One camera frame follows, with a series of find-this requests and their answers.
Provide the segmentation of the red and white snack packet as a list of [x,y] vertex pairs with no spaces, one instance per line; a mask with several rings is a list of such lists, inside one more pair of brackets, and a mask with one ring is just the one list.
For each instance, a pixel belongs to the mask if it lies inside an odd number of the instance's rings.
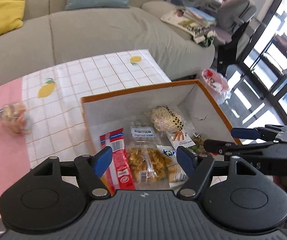
[[112,149],[111,164],[102,176],[101,181],[103,181],[112,196],[116,190],[135,190],[127,160],[123,128],[108,132],[99,138],[101,148],[110,146]]

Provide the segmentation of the brown nut snack pack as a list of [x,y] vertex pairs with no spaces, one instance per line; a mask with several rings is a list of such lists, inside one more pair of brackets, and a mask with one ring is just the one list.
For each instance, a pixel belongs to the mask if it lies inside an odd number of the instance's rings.
[[195,143],[194,146],[190,147],[191,150],[201,157],[206,157],[209,155],[209,153],[204,149],[206,137],[202,133],[193,133],[191,135],[191,139]]

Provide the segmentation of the white and blue chip bag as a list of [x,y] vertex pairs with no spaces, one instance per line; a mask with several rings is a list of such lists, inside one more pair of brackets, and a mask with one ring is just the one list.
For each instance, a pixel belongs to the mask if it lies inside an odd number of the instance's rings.
[[164,145],[157,145],[157,149],[165,159],[169,187],[173,189],[186,182],[188,176],[177,162],[176,150],[172,146]]

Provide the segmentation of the yellow fried snack bag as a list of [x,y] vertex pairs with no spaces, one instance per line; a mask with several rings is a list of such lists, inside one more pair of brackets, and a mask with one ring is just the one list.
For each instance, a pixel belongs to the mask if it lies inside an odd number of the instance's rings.
[[137,183],[152,183],[167,178],[165,159],[155,146],[134,145],[128,149],[128,164]]

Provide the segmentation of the yogurt ball snack tray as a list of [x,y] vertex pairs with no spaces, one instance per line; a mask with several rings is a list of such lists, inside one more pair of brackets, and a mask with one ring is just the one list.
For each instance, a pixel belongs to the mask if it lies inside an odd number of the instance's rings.
[[130,123],[130,137],[132,139],[156,139],[157,135],[152,126],[146,122],[132,121]]

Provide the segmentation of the white puffed rice cake pack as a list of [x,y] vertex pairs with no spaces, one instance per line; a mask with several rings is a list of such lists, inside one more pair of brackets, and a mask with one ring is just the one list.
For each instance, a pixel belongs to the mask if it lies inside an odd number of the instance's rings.
[[160,132],[175,133],[181,131],[185,120],[168,106],[159,106],[147,113],[154,128]]

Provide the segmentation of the clear assorted snack bag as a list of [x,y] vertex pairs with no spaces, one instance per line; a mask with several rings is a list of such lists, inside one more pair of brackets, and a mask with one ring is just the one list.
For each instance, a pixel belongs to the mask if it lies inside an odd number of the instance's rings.
[[32,121],[27,107],[22,102],[4,105],[0,112],[3,127],[13,134],[30,134]]

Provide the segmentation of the white noodle packet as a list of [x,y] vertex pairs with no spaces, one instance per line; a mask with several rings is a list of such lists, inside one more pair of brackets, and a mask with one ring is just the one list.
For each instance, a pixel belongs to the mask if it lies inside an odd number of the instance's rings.
[[189,137],[188,133],[186,133],[184,130],[175,133],[167,132],[166,135],[175,150],[179,146],[189,148],[196,145],[194,141]]

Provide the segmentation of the orange cardboard box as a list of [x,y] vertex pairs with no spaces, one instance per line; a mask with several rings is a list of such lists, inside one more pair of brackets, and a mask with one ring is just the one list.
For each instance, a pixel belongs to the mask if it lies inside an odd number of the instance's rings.
[[[126,154],[134,145],[172,146],[167,132],[157,131],[147,113],[159,106],[168,106],[185,120],[183,130],[189,137],[195,132],[206,139],[231,142],[232,126],[217,102],[199,80],[160,83],[82,97],[85,125],[93,144],[93,151],[101,148],[100,136],[123,128]],[[130,123],[146,122],[156,132],[156,139],[132,139]],[[169,178],[152,183],[137,183],[132,175],[135,190],[170,189]]]

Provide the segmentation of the pink trash bag bin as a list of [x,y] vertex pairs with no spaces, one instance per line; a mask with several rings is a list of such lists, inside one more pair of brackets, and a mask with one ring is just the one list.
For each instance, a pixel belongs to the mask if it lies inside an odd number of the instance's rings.
[[205,69],[201,74],[201,82],[212,95],[218,105],[231,97],[227,79],[213,69]]

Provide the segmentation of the pink and white tablecloth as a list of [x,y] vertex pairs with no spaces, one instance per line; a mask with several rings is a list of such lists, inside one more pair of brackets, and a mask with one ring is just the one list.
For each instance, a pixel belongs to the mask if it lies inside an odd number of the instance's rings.
[[1,85],[0,109],[23,103],[32,127],[28,134],[15,135],[0,122],[0,195],[52,155],[66,161],[88,153],[82,97],[168,81],[144,49],[58,64]]

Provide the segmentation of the stack of books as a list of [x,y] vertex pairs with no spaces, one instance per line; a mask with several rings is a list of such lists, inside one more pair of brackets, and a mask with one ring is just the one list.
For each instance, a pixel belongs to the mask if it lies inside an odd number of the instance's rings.
[[194,7],[177,7],[161,20],[188,33],[196,44],[204,48],[211,46],[217,36],[214,30],[216,18]]

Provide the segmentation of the grey office chair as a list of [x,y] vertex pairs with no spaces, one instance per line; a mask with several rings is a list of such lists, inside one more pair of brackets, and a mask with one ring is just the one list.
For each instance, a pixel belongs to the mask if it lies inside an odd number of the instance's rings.
[[216,12],[216,34],[220,44],[231,42],[236,29],[249,22],[257,7],[252,0],[229,0]]

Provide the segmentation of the beige sofa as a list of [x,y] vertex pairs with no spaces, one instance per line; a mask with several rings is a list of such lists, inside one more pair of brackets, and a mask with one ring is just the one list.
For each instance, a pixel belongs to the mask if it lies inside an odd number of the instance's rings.
[[209,68],[204,48],[164,23],[175,9],[164,0],[129,0],[128,8],[65,10],[66,0],[26,0],[24,24],[0,36],[0,85],[56,64],[125,50],[148,49],[176,80]]

